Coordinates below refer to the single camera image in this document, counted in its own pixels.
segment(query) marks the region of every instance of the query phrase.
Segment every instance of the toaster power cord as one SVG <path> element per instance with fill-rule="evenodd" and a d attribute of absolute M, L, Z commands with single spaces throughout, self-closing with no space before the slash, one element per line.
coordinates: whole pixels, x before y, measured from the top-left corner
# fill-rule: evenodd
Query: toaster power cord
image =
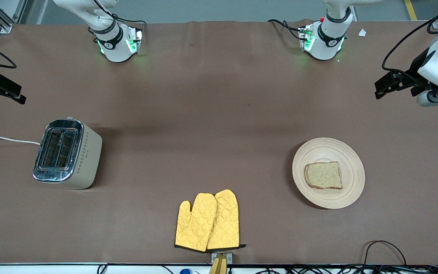
<path fill-rule="evenodd" d="M 38 146 L 40 145 L 40 143 L 37 143 L 37 142 L 23 141 L 23 140 L 11 139 L 11 138 L 1 137 L 1 136 L 0 136 L 0 140 L 6 140 L 6 141 L 11 141 L 11 142 L 19 142 L 19 143 L 27 143 L 27 144 L 35 144 L 35 145 L 38 145 Z"/>

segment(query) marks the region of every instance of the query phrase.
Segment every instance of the round beige plate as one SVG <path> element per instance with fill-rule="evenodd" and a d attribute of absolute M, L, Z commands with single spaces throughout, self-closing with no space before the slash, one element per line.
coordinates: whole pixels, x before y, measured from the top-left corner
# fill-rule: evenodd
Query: round beige plate
<path fill-rule="evenodd" d="M 307 184 L 305 167 L 317 162 L 339 162 L 342 189 L 315 189 Z M 303 144 L 292 165 L 294 181 L 300 192 L 312 203 L 329 209 L 354 203 L 365 187 L 365 169 L 358 154 L 343 142 L 332 138 L 317 138 Z"/>

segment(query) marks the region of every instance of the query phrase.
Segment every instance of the brown table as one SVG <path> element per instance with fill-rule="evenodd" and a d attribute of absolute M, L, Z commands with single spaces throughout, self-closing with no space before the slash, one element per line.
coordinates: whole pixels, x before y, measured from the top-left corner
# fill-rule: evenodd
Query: brown table
<path fill-rule="evenodd" d="M 18 68 L 0 73 L 28 99 L 0 97 L 0 135 L 39 141 L 73 116 L 104 146 L 94 186 L 71 191 L 32 178 L 38 147 L 0 141 L 0 262 L 208 261 L 173 247 L 178 206 L 229 188 L 248 244 L 235 262 L 359 263 L 384 239 L 409 264 L 438 264 L 438 107 L 408 90 L 374 97 L 384 55 L 418 24 L 353 23 L 331 61 L 270 23 L 157 24 L 148 54 L 122 64 L 87 26 L 14 26 L 0 50 Z M 416 33 L 388 65 L 406 69 L 431 39 Z M 364 163 L 365 189 L 347 208 L 315 207 L 294 185 L 294 153 L 316 137 Z M 369 262 L 400 259 L 379 245 Z"/>

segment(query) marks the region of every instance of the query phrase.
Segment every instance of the toaster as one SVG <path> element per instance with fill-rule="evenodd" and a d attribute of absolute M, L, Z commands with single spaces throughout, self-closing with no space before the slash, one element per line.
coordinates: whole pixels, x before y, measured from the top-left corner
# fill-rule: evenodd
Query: toaster
<path fill-rule="evenodd" d="M 88 188 L 94 182 L 101 148 L 101 136 L 81 121 L 55 120 L 43 134 L 33 177 L 68 189 Z"/>

